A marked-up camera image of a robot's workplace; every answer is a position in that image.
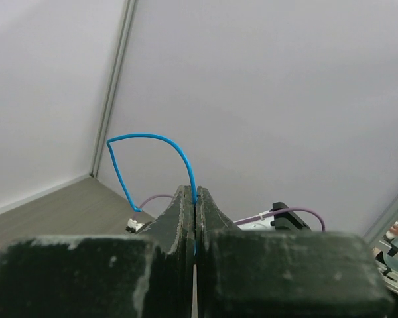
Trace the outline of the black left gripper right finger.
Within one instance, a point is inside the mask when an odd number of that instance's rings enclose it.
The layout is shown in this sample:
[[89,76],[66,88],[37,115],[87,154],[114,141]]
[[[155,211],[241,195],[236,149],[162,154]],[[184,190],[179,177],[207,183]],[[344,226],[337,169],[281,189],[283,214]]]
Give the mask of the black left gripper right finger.
[[386,317],[394,300],[359,236],[243,231],[197,189],[200,317]]

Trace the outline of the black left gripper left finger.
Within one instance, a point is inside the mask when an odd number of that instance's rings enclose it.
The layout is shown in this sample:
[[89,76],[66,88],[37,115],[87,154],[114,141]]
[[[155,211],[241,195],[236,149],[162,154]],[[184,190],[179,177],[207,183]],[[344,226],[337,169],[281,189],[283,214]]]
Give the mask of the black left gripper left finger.
[[0,251],[0,317],[189,317],[192,190],[136,234],[45,235]]

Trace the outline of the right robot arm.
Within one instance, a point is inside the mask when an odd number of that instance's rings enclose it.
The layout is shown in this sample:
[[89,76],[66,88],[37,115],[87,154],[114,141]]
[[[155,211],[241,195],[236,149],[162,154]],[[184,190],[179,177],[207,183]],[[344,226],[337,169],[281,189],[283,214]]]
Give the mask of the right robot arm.
[[252,231],[289,230],[310,231],[310,226],[303,221],[294,211],[278,213],[266,216],[266,214],[287,209],[288,206],[282,202],[276,202],[272,208],[259,216],[257,221],[243,225],[243,229]]

